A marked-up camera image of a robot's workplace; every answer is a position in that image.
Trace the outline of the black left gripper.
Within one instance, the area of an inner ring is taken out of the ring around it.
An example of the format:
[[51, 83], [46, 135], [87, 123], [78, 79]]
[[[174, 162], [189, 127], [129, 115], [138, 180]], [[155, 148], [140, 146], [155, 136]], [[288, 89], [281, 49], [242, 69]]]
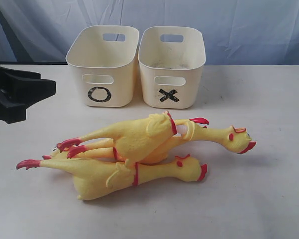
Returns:
[[[37, 72], [0, 66], [0, 90], [12, 100], [43, 100], [55, 95], [56, 82]], [[0, 120], [7, 124], [25, 121], [26, 110], [25, 102], [0, 99]]]

